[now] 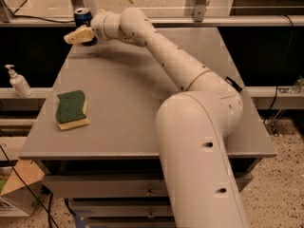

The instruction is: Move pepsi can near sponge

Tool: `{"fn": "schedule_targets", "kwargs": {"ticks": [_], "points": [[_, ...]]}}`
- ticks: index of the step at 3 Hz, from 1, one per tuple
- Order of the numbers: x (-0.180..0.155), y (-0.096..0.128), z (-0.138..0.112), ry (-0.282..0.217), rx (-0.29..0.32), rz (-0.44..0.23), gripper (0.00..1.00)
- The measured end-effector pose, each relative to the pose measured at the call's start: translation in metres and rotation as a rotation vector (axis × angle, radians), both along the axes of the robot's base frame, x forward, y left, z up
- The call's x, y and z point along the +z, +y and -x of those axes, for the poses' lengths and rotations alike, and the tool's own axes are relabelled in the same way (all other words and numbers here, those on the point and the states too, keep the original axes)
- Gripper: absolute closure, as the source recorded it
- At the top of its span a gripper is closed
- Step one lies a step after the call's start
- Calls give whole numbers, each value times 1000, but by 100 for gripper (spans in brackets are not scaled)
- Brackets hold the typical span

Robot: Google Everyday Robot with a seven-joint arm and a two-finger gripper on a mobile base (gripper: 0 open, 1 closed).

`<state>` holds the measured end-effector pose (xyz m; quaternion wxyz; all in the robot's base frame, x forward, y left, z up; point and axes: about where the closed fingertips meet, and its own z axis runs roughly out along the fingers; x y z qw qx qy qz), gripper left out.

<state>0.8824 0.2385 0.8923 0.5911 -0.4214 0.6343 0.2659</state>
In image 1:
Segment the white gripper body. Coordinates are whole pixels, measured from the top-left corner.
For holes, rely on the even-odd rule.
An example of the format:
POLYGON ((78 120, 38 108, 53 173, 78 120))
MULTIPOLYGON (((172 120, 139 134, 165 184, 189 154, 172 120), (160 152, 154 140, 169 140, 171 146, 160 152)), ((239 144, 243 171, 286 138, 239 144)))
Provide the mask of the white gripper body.
POLYGON ((105 18, 106 12, 100 12, 96 14, 90 21, 90 27, 92 28, 94 35, 101 40, 108 41, 108 37, 105 33, 105 18))

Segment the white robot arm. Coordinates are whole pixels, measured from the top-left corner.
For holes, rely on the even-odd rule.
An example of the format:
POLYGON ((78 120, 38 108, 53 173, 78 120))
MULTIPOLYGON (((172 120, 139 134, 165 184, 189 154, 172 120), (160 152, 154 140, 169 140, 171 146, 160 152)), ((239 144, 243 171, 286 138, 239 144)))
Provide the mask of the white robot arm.
POLYGON ((162 103, 156 117, 176 227, 250 228, 224 145, 243 115, 238 91, 161 35, 140 9, 100 12, 64 39, 81 44, 93 38, 147 48, 180 90, 162 103))

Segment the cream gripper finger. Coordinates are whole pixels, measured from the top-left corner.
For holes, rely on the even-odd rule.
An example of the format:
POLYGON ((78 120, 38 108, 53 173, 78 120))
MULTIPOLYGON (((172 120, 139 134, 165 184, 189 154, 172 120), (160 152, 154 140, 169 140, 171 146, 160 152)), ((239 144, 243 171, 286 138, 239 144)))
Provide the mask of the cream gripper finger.
POLYGON ((92 41, 94 38, 94 33, 92 28, 86 25, 78 27, 76 30, 64 36, 66 43, 70 45, 81 44, 92 41))

